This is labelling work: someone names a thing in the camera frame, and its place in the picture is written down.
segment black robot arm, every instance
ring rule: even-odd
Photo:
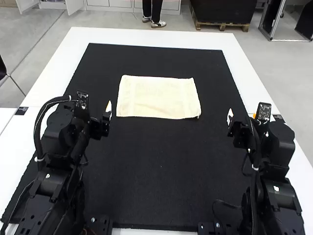
[[[53,105],[69,101],[74,105],[59,107],[48,118],[45,137],[56,145],[43,153],[40,140],[43,117]],[[41,108],[34,127],[39,172],[28,185],[29,198],[16,235],[79,235],[83,230],[85,190],[80,161],[90,138],[99,140],[108,136],[112,116],[110,101],[99,119],[90,117],[88,107],[89,95],[77,92],[74,100],[71,96],[57,97]],[[8,222],[1,235],[5,234]]]
[[[246,124],[230,117],[228,136],[246,150],[252,164],[251,186],[242,199],[240,235],[304,235],[296,192],[286,178],[295,150],[294,132],[285,123],[270,122],[271,105],[259,103]]]

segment black pants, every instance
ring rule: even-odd
[[[152,21],[158,23],[160,21],[161,8],[163,0],[142,0],[143,15],[145,17],[152,16]]]

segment concrete floor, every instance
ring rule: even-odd
[[[286,122],[313,165],[313,43],[268,42],[258,30],[261,13],[256,12],[249,29],[226,28],[235,34],[248,59],[278,106]],[[196,31],[189,7],[184,3],[179,16],[163,15],[164,29]],[[280,21],[275,38],[295,39],[291,17]],[[151,29],[140,13],[79,11],[68,16],[62,10],[31,9],[20,15],[16,8],[0,8],[0,52],[8,72],[27,93],[72,26]],[[201,32],[219,32],[204,27]],[[7,80],[0,88],[0,107],[18,107],[23,95]]]

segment white towel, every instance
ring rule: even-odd
[[[199,117],[193,78],[122,76],[116,116],[183,119]]]

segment white sneaker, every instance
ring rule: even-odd
[[[151,28],[162,28],[166,26],[166,22],[165,21],[159,21],[158,23],[154,23],[153,21],[151,21]]]
[[[143,23],[147,23],[147,22],[150,22],[150,21],[151,21],[151,16],[150,17],[142,16],[142,22]]]

